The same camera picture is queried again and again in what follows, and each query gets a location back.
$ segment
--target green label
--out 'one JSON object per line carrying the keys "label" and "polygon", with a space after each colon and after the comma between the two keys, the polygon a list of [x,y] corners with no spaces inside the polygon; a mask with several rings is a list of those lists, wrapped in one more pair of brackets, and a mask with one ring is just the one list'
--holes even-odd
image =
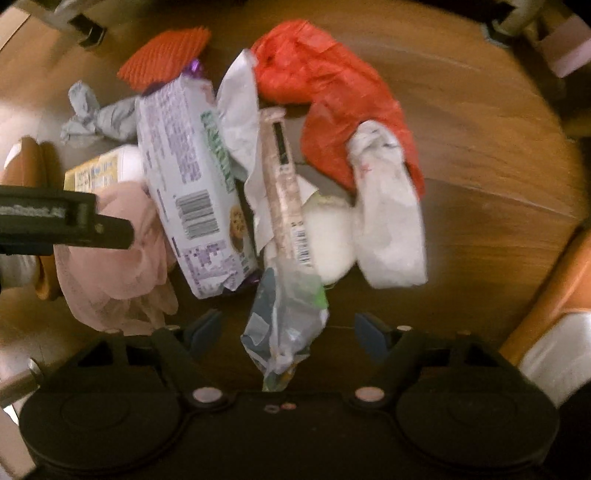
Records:
{"label": "green label", "polygon": [[201,114],[201,123],[205,127],[205,134],[207,136],[207,146],[209,150],[216,156],[217,161],[222,171],[224,182],[226,183],[226,190],[228,193],[233,192],[236,188],[234,184],[234,176],[230,169],[230,154],[226,146],[223,144],[220,132],[217,129],[217,123],[213,116],[213,112],[207,111]]}

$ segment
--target red plastic bag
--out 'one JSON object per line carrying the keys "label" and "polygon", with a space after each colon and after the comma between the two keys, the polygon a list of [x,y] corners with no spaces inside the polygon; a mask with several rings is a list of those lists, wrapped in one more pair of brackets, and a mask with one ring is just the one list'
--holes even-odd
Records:
{"label": "red plastic bag", "polygon": [[252,46],[259,93],[276,103],[311,103],[301,136],[307,161],[354,192],[346,143],[360,123],[376,120],[404,148],[419,196],[425,191],[413,136],[400,104],[370,65],[305,20],[283,22]]}

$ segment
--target cookie box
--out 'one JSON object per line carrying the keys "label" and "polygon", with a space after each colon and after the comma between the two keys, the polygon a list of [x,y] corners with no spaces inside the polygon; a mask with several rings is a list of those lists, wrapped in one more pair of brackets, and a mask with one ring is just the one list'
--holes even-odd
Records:
{"label": "cookie box", "polygon": [[150,195],[193,294],[236,290],[256,269],[256,257],[212,84],[181,75],[138,98],[136,112]]}

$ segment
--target orange mesh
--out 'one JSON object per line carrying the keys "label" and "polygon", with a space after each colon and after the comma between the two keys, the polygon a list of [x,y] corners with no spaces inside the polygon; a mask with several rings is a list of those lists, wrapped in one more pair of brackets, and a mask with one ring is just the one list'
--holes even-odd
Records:
{"label": "orange mesh", "polygon": [[212,33],[205,27],[168,30],[135,52],[117,72],[136,92],[156,82],[170,82],[198,57]]}

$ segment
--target cardboard box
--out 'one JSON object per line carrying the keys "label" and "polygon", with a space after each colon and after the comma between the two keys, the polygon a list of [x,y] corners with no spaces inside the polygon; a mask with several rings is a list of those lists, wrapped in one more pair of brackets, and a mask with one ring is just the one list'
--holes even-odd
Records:
{"label": "cardboard box", "polygon": [[66,172],[64,190],[96,193],[118,181],[143,181],[139,148],[123,145]]}
{"label": "cardboard box", "polygon": [[150,195],[193,294],[236,290],[257,264],[212,84],[181,75],[138,98],[136,112]]}

